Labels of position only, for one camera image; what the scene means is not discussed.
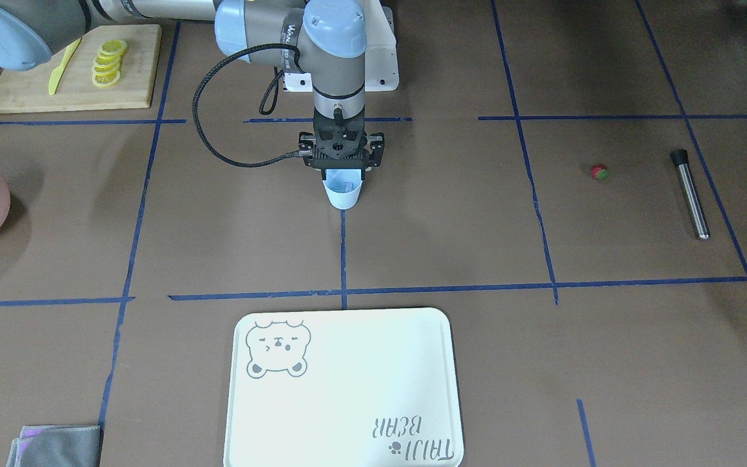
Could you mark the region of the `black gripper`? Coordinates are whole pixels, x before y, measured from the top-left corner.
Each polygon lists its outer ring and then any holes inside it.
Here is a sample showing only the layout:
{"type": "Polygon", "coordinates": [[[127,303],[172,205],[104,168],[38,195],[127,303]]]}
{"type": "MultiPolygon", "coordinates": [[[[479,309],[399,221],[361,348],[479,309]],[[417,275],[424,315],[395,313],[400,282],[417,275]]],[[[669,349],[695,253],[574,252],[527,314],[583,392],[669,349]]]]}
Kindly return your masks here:
{"type": "Polygon", "coordinates": [[[305,165],[318,169],[323,183],[332,180],[334,169],[352,169],[351,182],[361,184],[365,171],[381,166],[385,153],[384,133],[365,132],[365,110],[350,118],[313,112],[313,132],[299,133],[298,154],[305,165]]]}

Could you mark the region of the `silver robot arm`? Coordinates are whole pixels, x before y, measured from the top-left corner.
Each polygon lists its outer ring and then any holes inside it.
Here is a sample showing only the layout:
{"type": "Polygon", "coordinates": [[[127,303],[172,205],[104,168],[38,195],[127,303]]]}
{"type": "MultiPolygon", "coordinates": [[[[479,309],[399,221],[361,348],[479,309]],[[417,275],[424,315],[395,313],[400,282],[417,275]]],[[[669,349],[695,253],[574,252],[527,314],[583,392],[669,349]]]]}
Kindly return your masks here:
{"type": "Polygon", "coordinates": [[[365,130],[368,13],[361,1],[0,1],[0,67],[26,71],[103,25],[155,19],[207,21],[225,54],[192,101],[196,132],[210,149],[198,105],[207,83],[237,60],[308,73],[313,130],[300,134],[300,158],[323,176],[332,169],[365,175],[379,167],[382,133],[365,130]]]}

